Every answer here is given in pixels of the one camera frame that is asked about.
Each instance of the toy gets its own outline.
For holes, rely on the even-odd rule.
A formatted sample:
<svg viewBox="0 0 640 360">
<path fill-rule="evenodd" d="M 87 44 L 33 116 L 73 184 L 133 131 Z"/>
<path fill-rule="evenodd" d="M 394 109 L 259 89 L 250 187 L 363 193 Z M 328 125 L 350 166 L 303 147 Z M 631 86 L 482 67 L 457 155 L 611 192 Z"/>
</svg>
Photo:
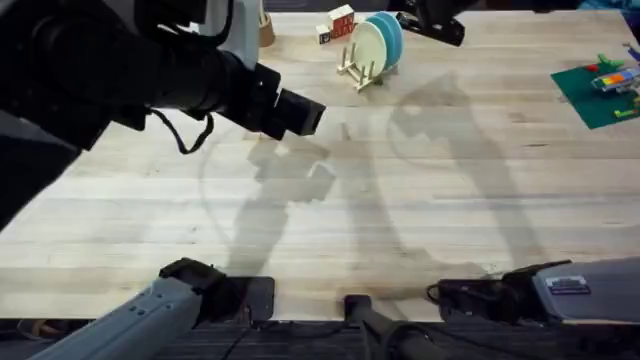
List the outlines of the toy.
<svg viewBox="0 0 640 360">
<path fill-rule="evenodd" d="M 324 45 L 331 41 L 331 30 L 327 25 L 316 26 L 316 32 L 318 33 L 318 44 Z"/>
<path fill-rule="evenodd" d="M 589 129 L 640 116 L 640 67 L 621 69 L 624 61 L 603 54 L 598 60 L 551 77 Z"/>
<path fill-rule="evenodd" d="M 597 77 L 591 82 L 591 85 L 604 92 L 609 90 L 616 90 L 617 92 L 629 91 L 640 85 L 639 76 L 640 68 L 629 68 Z"/>
<path fill-rule="evenodd" d="M 626 117 L 637 115 L 637 114 L 638 114 L 638 110 L 635 110 L 635 109 L 625 110 L 625 111 L 620 111 L 620 110 L 613 111 L 613 115 L 615 115 L 615 117 L 617 117 L 618 119 L 626 118 Z"/>
<path fill-rule="evenodd" d="M 329 43 L 332 39 L 338 39 L 349 35 L 355 28 L 355 12 L 349 5 L 341 6 L 328 12 L 331 25 L 318 25 L 318 44 L 323 45 Z"/>
<path fill-rule="evenodd" d="M 331 19 L 331 39 L 349 35 L 353 32 L 355 12 L 349 5 L 341 6 L 329 11 Z"/>
</svg>

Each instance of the wooden table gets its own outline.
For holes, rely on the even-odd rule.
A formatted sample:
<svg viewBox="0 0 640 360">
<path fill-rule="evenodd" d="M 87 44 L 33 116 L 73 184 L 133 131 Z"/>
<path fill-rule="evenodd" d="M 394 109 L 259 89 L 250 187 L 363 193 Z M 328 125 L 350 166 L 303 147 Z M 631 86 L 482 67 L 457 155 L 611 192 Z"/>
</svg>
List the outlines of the wooden table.
<svg viewBox="0 0 640 360">
<path fill-rule="evenodd" d="M 344 41 L 314 43 L 324 20 L 274 14 L 261 54 L 327 105 L 316 136 L 218 117 L 184 157 L 155 118 L 112 125 L 0 235 L 0 317 L 97 317 L 186 256 L 274 277 L 277 319 L 339 319 L 367 293 L 437 320 L 441 278 L 640 255 L 640 121 L 590 131 L 549 77 L 629 59 L 617 12 L 466 13 L 464 47 L 407 33 L 399 73 L 361 95 L 335 73 Z"/>
</svg>

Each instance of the wire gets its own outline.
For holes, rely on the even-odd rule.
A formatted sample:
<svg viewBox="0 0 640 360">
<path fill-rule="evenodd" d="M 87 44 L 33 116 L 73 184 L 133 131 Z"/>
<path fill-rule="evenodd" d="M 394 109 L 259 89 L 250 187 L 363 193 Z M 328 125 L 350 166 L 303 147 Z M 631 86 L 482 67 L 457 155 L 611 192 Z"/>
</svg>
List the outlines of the wire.
<svg viewBox="0 0 640 360">
<path fill-rule="evenodd" d="M 227 348 L 227 351 L 224 352 L 222 357 L 220 357 L 220 360 L 227 360 L 229 358 L 229 356 L 231 356 L 231 353 L 236 348 L 236 346 L 238 346 L 238 344 L 240 344 L 242 339 L 244 339 L 245 337 L 247 337 L 247 335 L 249 335 L 251 330 L 253 330 L 251 327 L 248 327 L 248 328 L 244 329 L 244 331 L 242 333 L 240 333 L 240 335 Z"/>
<path fill-rule="evenodd" d="M 435 296 L 433 296 L 433 289 L 438 289 L 438 284 L 433 284 L 433 285 L 429 285 L 427 286 L 427 298 L 429 299 L 429 301 L 431 301 L 434 305 L 438 305 L 440 306 L 440 300 L 437 299 Z"/>
<path fill-rule="evenodd" d="M 209 137 L 209 135 L 211 135 L 211 133 L 213 133 L 213 128 L 214 128 L 213 115 L 207 114 L 207 116 L 206 116 L 206 118 L 207 118 L 207 127 L 198 136 L 198 138 L 196 139 L 196 141 L 193 144 L 193 146 L 191 147 L 191 149 L 187 149 L 186 146 L 184 145 L 184 141 L 182 141 L 182 138 L 180 137 L 180 134 L 178 134 L 178 131 L 173 126 L 171 121 L 169 121 L 167 116 L 165 114 L 161 113 L 160 111 L 155 110 L 155 109 L 151 109 L 150 112 L 151 112 L 151 114 L 153 114 L 153 115 L 157 116 L 158 118 L 160 118 L 160 120 L 162 120 L 162 123 L 167 128 L 169 128 L 169 131 L 171 131 L 171 134 L 173 134 L 173 137 L 176 139 L 176 142 L 178 143 L 178 150 L 180 150 L 180 153 L 183 154 L 183 155 L 188 155 L 188 154 L 191 154 L 191 153 L 194 153 L 194 152 L 198 151 L 202 147 L 202 144 L 204 144 L 204 141 Z"/>
<path fill-rule="evenodd" d="M 332 336 L 338 335 L 341 332 L 343 332 L 344 330 L 348 329 L 349 326 L 347 325 L 346 322 L 343 322 L 342 324 L 340 324 L 340 326 L 336 327 L 335 329 L 332 329 L 330 331 L 327 331 L 325 333 L 318 333 L 318 334 L 295 334 L 293 332 L 291 332 L 291 337 L 294 339 L 299 339 L 299 340 L 317 340 L 317 339 L 326 339 L 326 338 L 330 338 Z"/>
<path fill-rule="evenodd" d="M 449 332 L 447 330 L 440 329 L 437 326 L 434 326 L 434 325 L 431 325 L 431 324 L 421 324 L 421 326 L 423 326 L 423 327 L 425 327 L 425 328 L 427 328 L 429 330 L 435 331 L 437 333 L 440 333 L 440 334 L 442 334 L 444 336 L 447 336 L 447 337 L 449 337 L 451 339 L 454 339 L 456 341 L 464 342 L 464 343 L 473 345 L 473 346 L 481 348 L 481 349 L 486 349 L 486 350 L 491 350 L 491 351 L 494 351 L 494 352 L 499 352 L 499 353 L 510 355 L 510 356 L 513 356 L 513 357 L 516 357 L 516 358 L 520 358 L 520 359 L 543 360 L 540 357 L 529 355 L 529 354 L 525 354 L 525 353 L 521 353 L 519 351 L 503 348 L 503 347 L 496 346 L 496 345 L 481 343 L 479 341 L 475 341 L 473 339 L 469 339 L 469 338 L 467 338 L 465 336 L 462 336 L 462 335 L 453 334 L 453 333 L 451 333 L 451 332 Z"/>
</svg>

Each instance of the lego brick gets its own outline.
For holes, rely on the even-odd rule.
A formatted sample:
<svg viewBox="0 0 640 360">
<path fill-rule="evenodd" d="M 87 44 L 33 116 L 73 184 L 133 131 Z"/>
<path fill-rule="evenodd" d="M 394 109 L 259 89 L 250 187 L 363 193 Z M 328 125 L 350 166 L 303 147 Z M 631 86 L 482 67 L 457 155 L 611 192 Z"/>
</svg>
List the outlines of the lego brick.
<svg viewBox="0 0 640 360">
<path fill-rule="evenodd" d="M 614 83 L 619 83 L 619 82 L 623 82 L 624 81 L 624 76 L 621 74 L 613 74 L 611 76 L 611 80 L 613 80 Z"/>
<path fill-rule="evenodd" d="M 331 41 L 331 30 L 327 25 L 316 26 L 318 34 L 318 44 L 323 45 Z"/>
</svg>

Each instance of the teal plate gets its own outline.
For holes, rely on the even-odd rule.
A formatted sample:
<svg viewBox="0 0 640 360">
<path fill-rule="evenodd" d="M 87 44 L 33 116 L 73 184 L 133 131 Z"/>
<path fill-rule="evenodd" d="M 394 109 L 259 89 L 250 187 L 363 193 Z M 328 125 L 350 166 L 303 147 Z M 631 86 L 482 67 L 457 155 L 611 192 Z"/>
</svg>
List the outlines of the teal plate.
<svg viewBox="0 0 640 360">
<path fill-rule="evenodd" d="M 380 18 L 386 22 L 393 34 L 394 49 L 392 53 L 395 56 L 393 60 L 389 62 L 389 67 L 391 67 L 400 61 L 400 57 L 402 57 L 402 53 L 404 52 L 404 32 L 402 31 L 402 26 L 400 26 L 400 23 L 393 15 L 387 12 L 376 13 L 373 17 Z"/>
<path fill-rule="evenodd" d="M 395 58 L 396 44 L 393 38 L 393 30 L 391 30 L 391 27 L 389 26 L 389 24 L 386 23 L 386 21 L 375 16 L 368 18 L 367 22 L 370 22 L 373 25 L 375 25 L 378 28 L 378 30 L 380 30 L 380 32 L 382 33 L 382 37 L 384 38 L 384 43 L 387 45 L 387 61 L 384 64 L 384 70 L 387 70 L 391 66 L 393 66 L 393 64 L 395 64 L 395 62 L 397 61 L 397 59 Z"/>
</svg>

